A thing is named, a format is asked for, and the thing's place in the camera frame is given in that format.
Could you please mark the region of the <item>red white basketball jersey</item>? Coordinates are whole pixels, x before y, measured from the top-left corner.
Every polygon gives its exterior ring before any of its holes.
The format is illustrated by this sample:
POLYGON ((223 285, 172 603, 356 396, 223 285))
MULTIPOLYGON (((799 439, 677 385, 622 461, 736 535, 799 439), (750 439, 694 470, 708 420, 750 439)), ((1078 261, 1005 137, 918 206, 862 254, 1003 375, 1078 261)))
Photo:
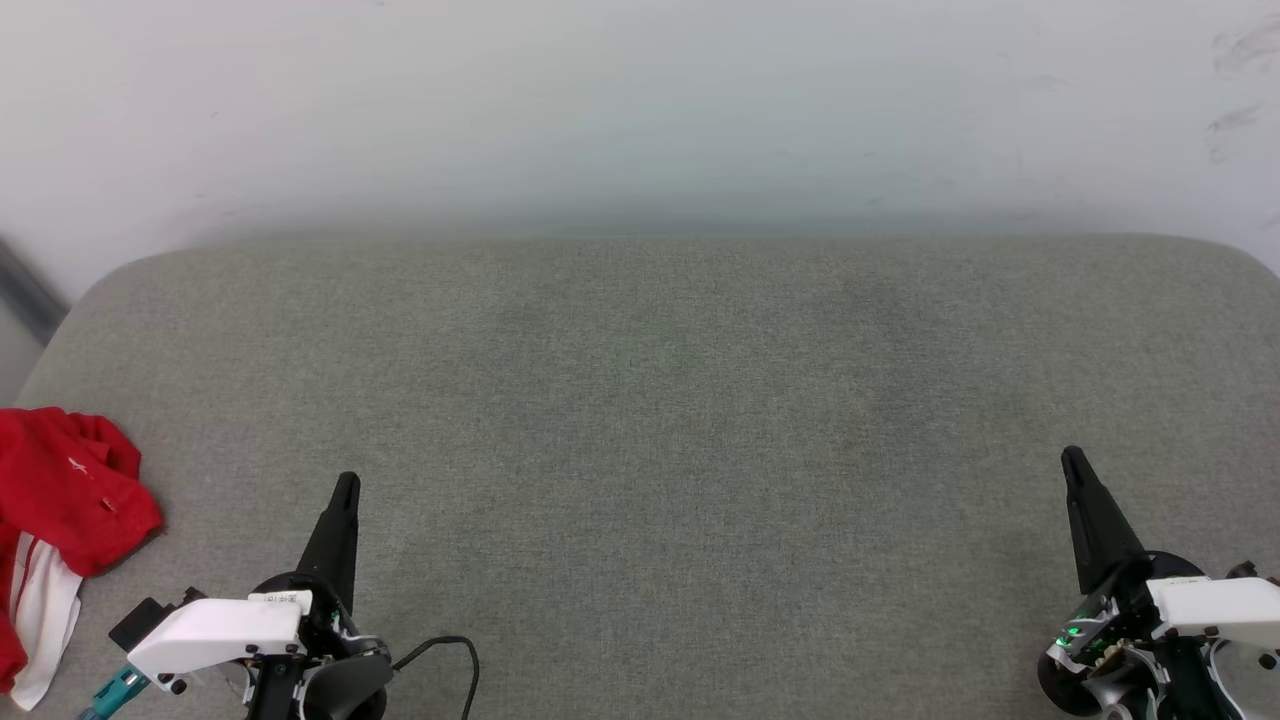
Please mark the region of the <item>red white basketball jersey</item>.
POLYGON ((22 711, 52 684, 82 582, 163 527, 141 461, 105 416, 0 409, 0 697, 22 711))

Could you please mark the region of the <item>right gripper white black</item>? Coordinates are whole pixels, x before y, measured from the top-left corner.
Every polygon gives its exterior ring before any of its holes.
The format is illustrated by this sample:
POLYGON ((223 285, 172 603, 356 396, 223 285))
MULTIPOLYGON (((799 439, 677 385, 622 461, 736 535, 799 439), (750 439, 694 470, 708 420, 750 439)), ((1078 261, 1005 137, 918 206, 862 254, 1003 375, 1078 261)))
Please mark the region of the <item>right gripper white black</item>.
POLYGON ((1098 720, 1280 720, 1222 673, 1229 648, 1280 669, 1280 582, 1243 562, 1224 579, 1148 553, 1085 452, 1060 456, 1080 594, 1075 715, 1098 720))

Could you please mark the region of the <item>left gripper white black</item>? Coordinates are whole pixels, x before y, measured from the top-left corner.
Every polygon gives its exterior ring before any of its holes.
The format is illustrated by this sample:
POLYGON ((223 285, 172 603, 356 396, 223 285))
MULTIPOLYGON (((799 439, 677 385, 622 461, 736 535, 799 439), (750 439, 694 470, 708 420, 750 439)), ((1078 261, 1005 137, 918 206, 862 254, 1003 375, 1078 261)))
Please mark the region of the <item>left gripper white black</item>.
POLYGON ((239 689, 244 720, 372 720, 372 637, 355 611, 361 479, 339 474, 296 571, 243 598, 197 600, 132 652, 154 687, 178 696, 215 669, 239 689))

